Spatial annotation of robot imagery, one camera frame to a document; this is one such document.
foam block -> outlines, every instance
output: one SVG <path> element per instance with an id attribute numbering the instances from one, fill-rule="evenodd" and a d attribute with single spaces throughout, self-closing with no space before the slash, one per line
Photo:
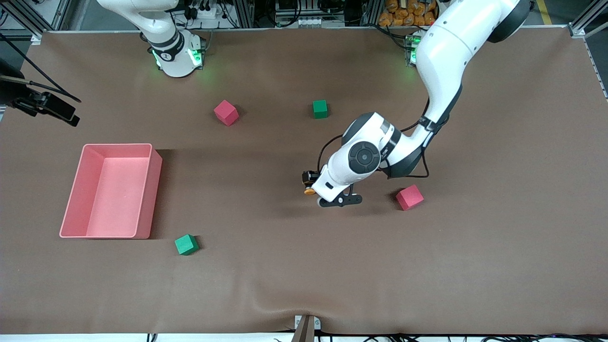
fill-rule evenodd
<path id="1" fill-rule="evenodd" d="M 221 122 L 224 122 L 224 125 L 226 126 L 234 124 L 238 119 L 237 109 L 226 100 L 223 100 L 213 111 L 215 112 L 215 116 L 217 116 Z"/>
<path id="2" fill-rule="evenodd" d="M 175 247 L 178 248 L 179 254 L 187 256 L 198 250 L 198 243 L 192 235 L 186 234 L 175 240 Z"/>
<path id="3" fill-rule="evenodd" d="M 327 117 L 327 102 L 325 100 L 313 101 L 313 115 L 315 119 Z"/>
<path id="4" fill-rule="evenodd" d="M 399 201 L 403 210 L 408 210 L 423 200 L 424 197 L 422 197 L 416 185 L 409 186 L 397 194 L 397 201 Z"/>

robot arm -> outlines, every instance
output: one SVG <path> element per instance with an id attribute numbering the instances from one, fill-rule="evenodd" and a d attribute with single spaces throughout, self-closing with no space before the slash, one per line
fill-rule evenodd
<path id="1" fill-rule="evenodd" d="M 378 168 L 389 178 L 409 175 L 449 119 L 471 58 L 485 41 L 496 43 L 512 35 L 529 12 L 524 0 L 452 1 L 416 50 L 416 66 L 429 102 L 412 135 L 404 135 L 378 113 L 363 114 L 348 127 L 342 147 L 323 166 L 312 189 L 331 203 Z"/>
<path id="2" fill-rule="evenodd" d="M 152 46 L 158 66 L 171 77 L 183 77 L 202 66 L 201 37 L 178 30 L 166 10 L 178 0 L 97 0 L 140 29 Z"/>

cable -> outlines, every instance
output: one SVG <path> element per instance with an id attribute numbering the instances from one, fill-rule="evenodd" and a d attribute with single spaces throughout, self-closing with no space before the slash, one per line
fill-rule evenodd
<path id="1" fill-rule="evenodd" d="M 209 34 L 209 40 L 207 40 L 207 42 L 205 44 L 205 49 L 203 50 L 204 52 L 207 52 L 207 50 L 209 50 L 209 48 L 211 47 L 212 39 L 213 39 L 213 30 L 211 30 L 211 33 Z"/>
<path id="2" fill-rule="evenodd" d="M 40 87 L 40 88 L 42 88 L 42 89 L 46 89 L 46 90 L 50 90 L 50 91 L 54 91 L 54 92 L 56 92 L 56 93 L 58 93 L 58 94 L 65 95 L 65 96 L 69 97 L 70 99 L 72 99 L 72 100 L 74 100 L 74 101 L 76 101 L 76 102 L 78 102 L 78 103 L 80 103 L 80 102 L 81 102 L 81 101 L 80 101 L 80 99 L 78 99 L 78 97 L 75 97 L 75 96 L 73 96 L 72 94 L 70 94 L 70 93 L 68 93 L 68 92 L 61 91 L 61 90 L 59 90 L 59 89 L 55 89 L 55 88 L 53 88 L 53 87 L 51 87 L 51 86 L 47 86 L 47 85 L 40 84 L 40 83 L 38 83 L 38 82 L 33 82 L 33 81 L 30 81 L 30 85 L 37 86 L 37 87 Z"/>
<path id="3" fill-rule="evenodd" d="M 516 336 L 516 337 L 496 337 L 496 336 L 490 336 L 490 337 L 486 337 L 484 339 L 482 339 L 482 342 L 488 342 L 488 341 L 499 341 L 499 342 L 535 342 L 538 340 L 542 340 L 543 338 L 569 338 L 572 340 L 579 340 L 579 341 L 583 341 L 583 342 L 593 342 L 593 340 L 591 340 L 590 338 L 587 338 L 585 336 L 580 336 L 580 335 L 568 335 L 566 333 L 552 333 L 549 335 L 543 335 L 543 336 L 536 336 L 534 338 L 530 338 L 530 337 L 526 337 L 526 336 Z"/>
<path id="4" fill-rule="evenodd" d="M 179 20 L 179 23 L 175 22 L 178 19 L 173 16 L 173 12 L 169 12 L 169 14 L 171 15 L 171 20 L 173 20 L 173 24 L 175 24 L 175 26 L 180 26 L 180 27 L 184 27 L 184 28 L 186 27 L 186 23 L 181 20 Z"/>
<path id="5" fill-rule="evenodd" d="M 426 105 L 424 106 L 424 110 L 422 111 L 423 116 L 426 114 L 426 111 L 429 109 L 429 104 L 430 104 L 430 97 L 428 97 L 426 99 Z M 418 121 L 414 122 L 412 125 L 408 126 L 407 128 L 403 128 L 401 130 L 401 132 L 409 131 L 412 128 L 416 127 L 417 125 L 418 125 Z"/>
<path id="6" fill-rule="evenodd" d="M 8 19 L 9 19 L 9 14 L 6 13 L 5 10 L 2 10 L 2 12 L 0 13 L 0 20 L 2 20 L 2 22 L 0 23 L 0 26 L 4 25 Z"/>
<path id="7" fill-rule="evenodd" d="M 298 19 L 300 18 L 300 15 L 302 14 L 302 4 L 300 3 L 300 0 L 294 0 L 294 17 L 287 24 L 279 24 L 279 23 L 277 23 L 271 17 L 271 14 L 273 12 L 276 14 L 276 9 L 272 8 L 272 0 L 266 0 L 266 17 L 267 17 L 268 21 L 270 21 L 270 23 L 274 27 L 286 27 L 286 26 L 294 24 L 296 21 L 298 21 Z"/>
<path id="8" fill-rule="evenodd" d="M 402 44 L 400 44 L 397 39 L 406 39 L 406 36 L 404 35 L 397 35 L 395 33 L 392 33 L 389 29 L 389 27 L 386 27 L 386 30 L 382 29 L 381 26 L 378 26 L 376 24 L 372 24 L 372 23 L 368 23 L 365 24 L 364 26 L 370 26 L 370 27 L 374 27 L 376 30 L 382 32 L 383 34 L 387 35 L 390 37 L 390 39 L 397 45 L 399 46 L 401 49 L 404 49 L 405 51 L 412 51 L 415 50 L 414 48 L 411 47 L 407 47 L 407 46 L 403 46 Z"/>
<path id="9" fill-rule="evenodd" d="M 25 59 L 28 63 L 30 63 L 30 65 L 33 66 L 34 69 L 36 69 L 36 71 L 38 71 L 42 76 L 44 76 L 45 79 L 47 79 L 54 86 L 56 86 L 57 89 L 59 89 L 62 92 L 64 92 L 67 96 L 69 96 L 74 101 L 76 101 L 78 103 L 82 103 L 82 101 L 78 97 L 75 97 L 74 95 L 70 94 L 68 91 L 66 91 L 65 89 L 63 89 L 59 84 L 57 84 L 55 81 L 53 81 L 52 78 L 50 78 L 47 74 L 45 74 L 44 71 L 42 71 L 42 69 L 40 69 L 34 62 L 32 62 L 32 60 L 28 56 L 26 56 L 23 52 L 21 52 L 21 50 L 19 50 L 19 48 L 17 48 L 13 44 L 13 42 L 10 41 L 8 38 L 6 38 L 2 33 L 0 33 L 0 38 L 2 38 L 2 40 L 4 40 L 5 42 L 7 42 L 7 44 L 10 45 L 10 47 L 13 48 L 13 50 L 17 51 L 17 53 L 19 53 L 20 56 L 23 57 L 23 59 Z"/>
<path id="10" fill-rule="evenodd" d="M 321 173 L 321 156 L 323 155 L 323 151 L 325 151 L 325 148 L 328 147 L 332 142 L 334 142 L 334 140 L 336 140 L 337 138 L 341 138 L 342 134 L 337 135 L 333 138 L 331 138 L 331 140 L 329 140 L 327 142 L 327 144 L 325 144 L 322 148 L 321 148 L 321 152 L 319 152 L 319 158 L 317 159 L 317 172 Z"/>
<path id="11" fill-rule="evenodd" d="M 44 84 L 41 84 L 41 83 L 38 83 L 38 82 L 34 82 L 34 81 L 26 80 L 26 79 L 21 79 L 19 77 L 11 77 L 11 76 L 0 75 L 0 82 L 1 81 L 17 83 L 17 84 L 21 84 L 21 85 L 37 86 L 37 87 L 40 87 L 40 88 L 44 88 L 46 90 L 54 91 L 57 94 L 68 96 L 72 100 L 78 100 L 78 98 L 72 96 L 71 94 L 68 94 L 65 91 L 62 91 L 62 90 L 59 90 L 59 89 L 55 89 L 55 88 L 53 88 L 51 86 L 47 86 L 47 85 L 44 85 Z"/>
<path id="12" fill-rule="evenodd" d="M 426 164 L 426 156 L 424 155 L 425 151 L 426 151 L 426 148 L 423 147 L 422 152 L 420 154 L 422 156 L 422 164 L 424 165 L 424 171 L 426 172 L 426 174 L 425 175 L 407 175 L 407 176 L 405 176 L 405 178 L 428 178 L 430 176 L 429 166 Z"/>
<path id="13" fill-rule="evenodd" d="M 236 22 L 232 19 L 232 16 L 230 15 L 230 12 L 228 12 L 226 3 L 224 3 L 223 0 L 218 1 L 219 6 L 222 8 L 222 11 L 224 11 L 224 13 L 226 14 L 226 19 L 228 19 L 228 23 L 230 23 L 230 25 L 232 25 L 232 27 L 234 27 L 235 29 L 238 29 L 238 25 L 236 24 Z"/>

green cube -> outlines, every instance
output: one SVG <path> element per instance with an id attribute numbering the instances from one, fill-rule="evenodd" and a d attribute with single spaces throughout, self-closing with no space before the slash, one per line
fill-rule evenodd
<path id="1" fill-rule="evenodd" d="M 327 102 L 325 100 L 313 101 L 313 114 L 315 119 L 327 117 Z"/>
<path id="2" fill-rule="evenodd" d="M 198 243 L 192 235 L 186 234 L 175 240 L 175 247 L 181 255 L 188 256 L 198 250 Z"/>

pink tray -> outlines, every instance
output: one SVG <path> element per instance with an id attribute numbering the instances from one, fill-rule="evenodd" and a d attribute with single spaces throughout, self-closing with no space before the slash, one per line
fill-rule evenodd
<path id="1" fill-rule="evenodd" d="M 59 236 L 149 238 L 161 164 L 150 144 L 85 145 Z"/>

